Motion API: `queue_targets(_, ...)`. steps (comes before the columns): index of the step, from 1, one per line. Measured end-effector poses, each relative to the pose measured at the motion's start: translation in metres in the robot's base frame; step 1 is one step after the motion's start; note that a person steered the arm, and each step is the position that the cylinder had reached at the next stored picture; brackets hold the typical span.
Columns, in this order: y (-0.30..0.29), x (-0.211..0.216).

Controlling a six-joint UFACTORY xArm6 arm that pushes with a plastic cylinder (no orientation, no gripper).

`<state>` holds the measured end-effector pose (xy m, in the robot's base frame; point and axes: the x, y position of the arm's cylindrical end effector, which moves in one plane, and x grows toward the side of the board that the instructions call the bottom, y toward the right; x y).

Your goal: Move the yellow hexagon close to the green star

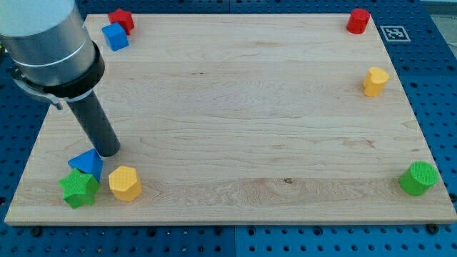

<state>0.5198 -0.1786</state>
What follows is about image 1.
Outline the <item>black flange ring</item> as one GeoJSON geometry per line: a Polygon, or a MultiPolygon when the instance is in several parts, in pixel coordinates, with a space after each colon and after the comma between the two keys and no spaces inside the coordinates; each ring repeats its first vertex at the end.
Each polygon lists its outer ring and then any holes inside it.
{"type": "Polygon", "coordinates": [[[95,51],[94,61],[80,77],[57,86],[42,86],[44,93],[53,94],[59,98],[73,99],[91,90],[101,80],[105,71],[105,63],[97,44],[92,41],[95,51]]]}

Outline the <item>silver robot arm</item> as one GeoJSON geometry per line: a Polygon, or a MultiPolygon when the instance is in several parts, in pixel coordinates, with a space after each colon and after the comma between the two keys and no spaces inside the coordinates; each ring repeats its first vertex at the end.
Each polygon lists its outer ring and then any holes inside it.
{"type": "Polygon", "coordinates": [[[1,44],[26,95],[57,109],[67,104],[99,155],[119,151],[94,93],[105,63],[75,1],[1,0],[1,44]]]}

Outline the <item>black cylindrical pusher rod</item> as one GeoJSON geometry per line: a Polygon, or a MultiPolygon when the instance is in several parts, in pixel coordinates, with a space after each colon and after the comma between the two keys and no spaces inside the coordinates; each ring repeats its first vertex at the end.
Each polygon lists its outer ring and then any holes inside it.
{"type": "Polygon", "coordinates": [[[93,91],[67,105],[100,156],[110,157],[120,150],[120,141],[93,91]]]}

